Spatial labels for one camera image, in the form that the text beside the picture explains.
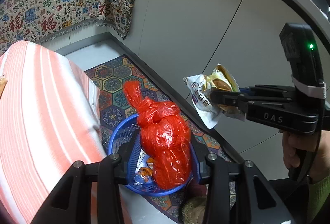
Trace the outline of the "person's right hand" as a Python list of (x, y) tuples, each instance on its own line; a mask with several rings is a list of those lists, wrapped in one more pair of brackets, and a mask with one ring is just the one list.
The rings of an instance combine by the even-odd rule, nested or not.
[[(314, 152), (317, 146), (315, 137), (299, 137), (297, 135), (283, 132), (283, 158), (287, 169), (297, 168), (300, 159), (297, 150)], [(329, 176), (329, 131), (322, 131), (317, 155), (314, 159), (309, 177), (313, 182), (319, 182)]]

